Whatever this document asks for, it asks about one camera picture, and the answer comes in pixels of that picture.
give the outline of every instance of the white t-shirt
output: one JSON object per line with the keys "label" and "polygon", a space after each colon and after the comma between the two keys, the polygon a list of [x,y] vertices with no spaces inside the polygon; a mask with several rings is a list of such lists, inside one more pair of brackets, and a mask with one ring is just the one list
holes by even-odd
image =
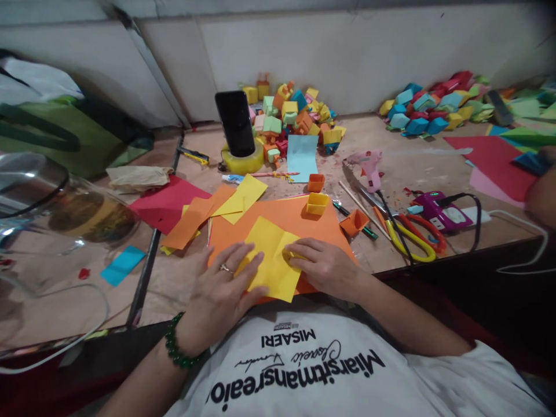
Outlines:
{"label": "white t-shirt", "polygon": [[167,416],[551,415],[479,341],[460,357],[404,355],[339,309],[302,310],[246,317]]}

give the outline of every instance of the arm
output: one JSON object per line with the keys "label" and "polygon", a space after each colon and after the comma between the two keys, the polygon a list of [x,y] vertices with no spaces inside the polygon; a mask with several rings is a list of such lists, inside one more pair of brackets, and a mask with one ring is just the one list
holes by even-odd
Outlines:
{"label": "arm", "polygon": [[304,271],[310,284],[361,305],[409,352],[460,356],[472,349],[432,315],[365,273],[337,246],[309,238],[299,239],[287,249],[306,258],[292,258],[290,264]]}
{"label": "arm", "polygon": [[[257,254],[236,277],[219,269],[225,264],[236,271],[253,248],[253,244],[236,243],[218,254],[209,268],[207,262],[212,249],[200,255],[191,298],[175,328],[177,346],[185,356],[194,358],[221,340],[268,292],[266,287],[256,287],[243,294],[257,273],[263,253]],[[151,417],[168,411],[180,395],[188,371],[174,365],[165,343],[162,339],[151,350],[104,405],[99,416]]]}

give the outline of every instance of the yellow tape roll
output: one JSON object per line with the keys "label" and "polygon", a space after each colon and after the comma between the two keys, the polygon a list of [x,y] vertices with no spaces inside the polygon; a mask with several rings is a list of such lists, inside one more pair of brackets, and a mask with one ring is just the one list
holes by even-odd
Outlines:
{"label": "yellow tape roll", "polygon": [[262,153],[262,145],[259,141],[255,141],[255,152],[249,156],[238,158],[230,153],[228,144],[222,148],[222,159],[228,166],[232,174],[246,175],[257,172],[265,163],[265,157]]}

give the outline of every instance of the electrical cord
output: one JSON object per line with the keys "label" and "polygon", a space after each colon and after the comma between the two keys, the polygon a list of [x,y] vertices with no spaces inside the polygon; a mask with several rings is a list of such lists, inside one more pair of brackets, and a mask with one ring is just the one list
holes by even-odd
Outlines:
{"label": "electrical cord", "polygon": [[537,253],[533,257],[533,259],[531,259],[529,262],[526,262],[524,264],[515,264],[515,265],[502,266],[501,268],[498,268],[496,270],[496,272],[505,273],[505,274],[509,274],[509,275],[534,275],[534,274],[538,274],[538,273],[556,272],[556,268],[543,269],[543,270],[540,270],[540,271],[532,271],[532,272],[508,272],[508,271],[506,271],[506,269],[517,268],[517,267],[520,267],[520,266],[530,266],[530,265],[533,265],[535,262],[537,262],[540,259],[540,257],[543,255],[546,247],[548,246],[548,232],[546,230],[544,230],[543,228],[538,227],[537,225],[535,225],[531,222],[528,222],[527,220],[520,219],[519,217],[514,216],[513,214],[510,214],[510,213],[508,213],[504,210],[492,210],[492,211],[488,212],[488,214],[490,214],[490,215],[492,215],[493,213],[504,213],[505,215],[511,217],[514,220],[517,220],[518,222],[526,224],[527,226],[530,226],[533,229],[537,229],[543,235],[543,242],[540,244],[539,250],[537,251]]}
{"label": "electrical cord", "polygon": [[453,196],[450,197],[445,197],[440,200],[436,200],[436,202],[440,207],[445,208],[448,207],[450,204],[452,204],[455,200],[459,200],[462,197],[471,197],[473,200],[475,200],[475,205],[477,206],[477,222],[475,223],[475,239],[473,240],[473,246],[471,246],[471,249],[469,249],[470,252],[475,252],[477,246],[479,246],[479,240],[481,239],[482,208],[481,208],[481,201],[479,200],[479,198],[474,194],[460,193],[460,194],[454,194]]}
{"label": "electrical cord", "polygon": [[409,264],[411,266],[414,266],[415,261],[413,260],[413,256],[411,255],[411,252],[409,251],[409,248],[407,247],[407,243],[405,243],[403,233],[401,233],[400,228],[398,227],[398,224],[396,223],[396,221],[394,220],[394,217],[392,216],[392,213],[390,212],[390,207],[388,207],[388,204],[386,204],[386,199],[384,198],[384,196],[382,195],[382,192],[380,190],[376,190],[375,192],[381,198],[382,205],[384,206],[384,209],[386,210],[386,213],[388,214],[388,219],[392,222],[392,227],[394,228],[394,230],[396,231],[396,233],[400,237],[401,244],[404,246],[404,249],[407,252],[407,256],[409,258]]}
{"label": "electrical cord", "polygon": [[93,334],[94,332],[96,332],[103,324],[104,322],[108,319],[108,315],[110,314],[110,306],[108,305],[108,300],[106,298],[106,295],[104,295],[103,291],[100,289],[99,286],[95,285],[95,284],[79,284],[76,286],[72,286],[72,287],[68,287],[68,288],[63,288],[61,290],[56,290],[56,291],[52,291],[52,292],[47,292],[45,294],[42,295],[36,295],[33,294],[31,291],[29,291],[29,289],[23,285],[23,283],[19,282],[16,279],[12,279],[10,277],[7,277],[4,274],[0,273],[0,279],[9,282],[10,284],[12,284],[13,286],[19,288],[20,290],[22,290],[23,293],[25,293],[26,295],[28,295],[30,298],[44,298],[44,297],[48,297],[49,295],[53,295],[53,294],[58,294],[60,292],[64,292],[64,291],[69,291],[69,290],[73,290],[75,288],[82,288],[82,287],[91,287],[94,288],[96,291],[98,291],[98,293],[100,294],[100,297],[103,300],[104,303],[104,318],[97,324],[95,325],[91,330],[89,330],[87,333],[85,333],[83,336],[81,336],[80,338],[78,338],[77,340],[73,341],[72,343],[70,343],[69,345],[63,347],[62,349],[60,349],[58,352],[55,352],[53,354],[51,354],[50,356],[44,358],[43,360],[38,361],[37,363],[34,363],[33,365],[29,365],[25,368],[18,368],[18,369],[12,369],[12,368],[4,368],[4,367],[0,367],[0,374],[5,374],[5,375],[16,375],[16,374],[22,374],[24,372],[30,371],[31,369],[34,369],[38,366],[41,366],[42,364],[48,362],[51,359],[54,359],[55,357],[61,355],[62,353],[67,352],[68,350],[70,350],[72,347],[74,347],[75,345],[77,345],[78,343],[82,342],[83,340],[85,340],[87,337],[91,336],[91,334]]}

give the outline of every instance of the white wall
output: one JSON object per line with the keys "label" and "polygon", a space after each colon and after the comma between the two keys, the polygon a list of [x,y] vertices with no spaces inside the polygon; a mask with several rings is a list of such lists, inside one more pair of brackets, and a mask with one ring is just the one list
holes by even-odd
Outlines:
{"label": "white wall", "polygon": [[275,83],[313,85],[348,114],[409,82],[426,87],[461,70],[492,77],[550,23],[537,4],[497,4],[202,18],[200,28],[218,90],[270,71]]}
{"label": "white wall", "polygon": [[[377,108],[407,83],[471,70],[505,86],[556,70],[537,3],[233,14],[138,24],[191,121],[218,119],[214,93],[293,79],[340,114]],[[120,23],[0,28],[0,47],[55,65],[148,126],[177,123]]]}

